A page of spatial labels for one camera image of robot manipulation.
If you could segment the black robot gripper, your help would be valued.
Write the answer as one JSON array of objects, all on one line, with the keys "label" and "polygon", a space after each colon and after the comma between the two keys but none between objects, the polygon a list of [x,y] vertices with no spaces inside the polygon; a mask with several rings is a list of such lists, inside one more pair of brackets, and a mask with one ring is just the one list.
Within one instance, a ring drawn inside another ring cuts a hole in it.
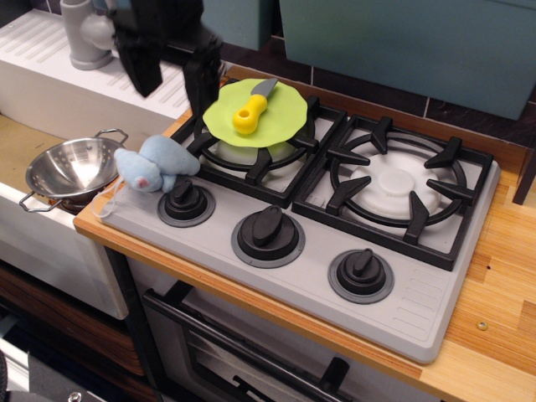
[{"label": "black robot gripper", "polygon": [[158,88],[160,59],[169,51],[186,64],[185,87],[196,117],[219,98],[222,42],[202,22],[203,13],[201,1],[116,1],[110,10],[117,51],[135,90],[148,97]]}]

